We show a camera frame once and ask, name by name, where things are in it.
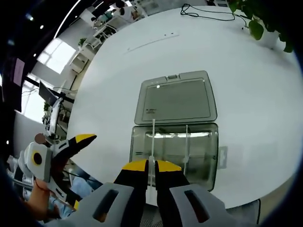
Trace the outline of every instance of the window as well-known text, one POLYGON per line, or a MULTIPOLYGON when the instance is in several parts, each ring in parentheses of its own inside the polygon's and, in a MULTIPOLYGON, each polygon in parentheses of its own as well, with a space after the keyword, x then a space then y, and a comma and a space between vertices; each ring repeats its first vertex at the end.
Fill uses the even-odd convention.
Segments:
POLYGON ((49 43, 37 60, 60 74, 75 52, 76 50, 67 43, 56 38, 49 43))
MULTIPOLYGON (((29 78, 36 82, 43 82, 48 88, 53 89, 53 86, 33 74, 28 75, 29 78)), ((42 122, 44 116, 44 99, 39 95, 39 88, 24 81, 21 97, 21 113, 29 119, 42 122)))

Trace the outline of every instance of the white cable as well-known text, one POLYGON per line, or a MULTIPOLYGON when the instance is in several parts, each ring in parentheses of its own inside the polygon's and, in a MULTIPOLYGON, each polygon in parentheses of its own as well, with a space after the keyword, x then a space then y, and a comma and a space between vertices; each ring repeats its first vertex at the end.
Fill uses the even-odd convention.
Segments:
POLYGON ((184 156, 184 170, 183 174, 185 175, 187 163, 189 161, 189 150, 188 150, 188 125, 186 125, 186 137, 185 137, 185 156, 184 156))
MULTIPOLYGON (((153 156, 153 150, 154 150, 154 143, 155 143, 155 122, 156 120, 153 119, 152 120, 152 140, 151 140, 151 160, 152 162, 154 162, 154 156, 153 156)), ((150 179, 150 183, 151 183, 151 191, 150 191, 150 201, 152 200, 152 168, 151 168, 151 179, 150 179)))

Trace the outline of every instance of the robotic arm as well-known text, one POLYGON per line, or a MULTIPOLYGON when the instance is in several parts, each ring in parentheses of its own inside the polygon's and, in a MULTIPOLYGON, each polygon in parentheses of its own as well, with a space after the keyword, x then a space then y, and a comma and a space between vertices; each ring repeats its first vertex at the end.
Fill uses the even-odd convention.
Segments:
POLYGON ((140 160, 126 164, 114 183, 106 183, 82 199, 64 187, 54 168, 89 145, 96 135, 78 135, 47 148, 31 143, 21 152, 18 164, 28 177, 47 182, 58 199, 76 211, 63 220, 48 222, 48 227, 140 226, 148 187, 149 169, 155 173, 157 204, 164 226, 244 227, 229 215, 225 205, 198 184, 189 184, 181 167, 161 160, 140 160))
POLYGON ((70 140, 64 140, 50 148, 43 144, 32 142, 25 151, 20 152, 18 165, 27 177, 36 177, 47 182, 47 187, 55 196, 75 208, 81 197, 62 183, 62 173, 56 167, 88 146, 97 136, 93 134, 78 135, 70 140))

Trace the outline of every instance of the table surface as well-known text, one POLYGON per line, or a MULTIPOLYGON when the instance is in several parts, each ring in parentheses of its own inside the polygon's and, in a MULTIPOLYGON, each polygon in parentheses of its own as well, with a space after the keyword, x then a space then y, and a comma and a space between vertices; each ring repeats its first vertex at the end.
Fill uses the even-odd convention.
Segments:
POLYGON ((206 70, 218 112, 219 146, 228 149, 227 166, 217 170, 212 194, 232 208, 279 187, 301 158, 302 76, 294 54, 284 53, 280 41, 270 50, 243 25, 240 18, 194 18, 173 9, 107 39, 83 78, 68 128, 68 138, 98 137, 73 161, 96 179, 113 182, 129 161, 141 83, 206 70))

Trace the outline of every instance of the ceiling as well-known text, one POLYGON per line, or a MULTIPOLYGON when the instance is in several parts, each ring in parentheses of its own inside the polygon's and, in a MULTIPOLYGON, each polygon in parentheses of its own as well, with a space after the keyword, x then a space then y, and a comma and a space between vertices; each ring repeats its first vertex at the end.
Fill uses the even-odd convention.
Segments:
POLYGON ((96 7, 101 2, 93 12, 95 16, 104 13, 116 0, 5 0, 1 6, 4 20, 0 36, 0 74, 3 87, 6 86, 6 89, 2 88, 4 101, 10 102, 14 109, 21 108, 22 89, 11 80, 16 58, 25 63, 24 81, 58 28, 57 35, 79 19, 84 9, 92 5, 96 7))

